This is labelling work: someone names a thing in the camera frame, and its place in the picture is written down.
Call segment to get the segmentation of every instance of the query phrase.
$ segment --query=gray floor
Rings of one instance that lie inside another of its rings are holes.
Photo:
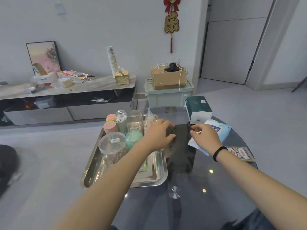
[[[206,97],[214,116],[241,135],[258,167],[307,197],[307,89],[290,91],[198,82],[198,95]],[[102,125],[0,130],[0,144],[16,149],[23,173],[0,199],[0,230],[44,229],[82,194],[79,179]]]

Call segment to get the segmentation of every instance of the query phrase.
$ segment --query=black wristband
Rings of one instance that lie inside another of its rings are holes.
[[[216,157],[219,154],[219,152],[223,149],[228,150],[228,148],[226,148],[225,146],[220,147],[214,154],[213,154],[213,160],[217,162]]]

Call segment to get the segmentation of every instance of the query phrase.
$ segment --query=gold decorative tissue box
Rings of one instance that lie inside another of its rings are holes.
[[[122,73],[115,73],[115,81],[117,85],[129,84],[128,71],[123,71]]]

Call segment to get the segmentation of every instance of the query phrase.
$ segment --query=gray-green storage box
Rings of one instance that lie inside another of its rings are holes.
[[[146,79],[144,89],[149,107],[184,106],[187,97],[192,96],[194,86],[188,81],[180,91],[178,88],[154,90],[152,80]]]

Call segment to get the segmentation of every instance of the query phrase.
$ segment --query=silver tray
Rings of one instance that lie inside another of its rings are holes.
[[[105,134],[102,128],[80,180],[81,187],[89,188],[107,169],[106,162],[98,148],[98,143]],[[167,179],[167,175],[167,164],[164,152],[163,150],[155,151],[148,156],[147,160],[141,166],[130,188],[161,185]]]

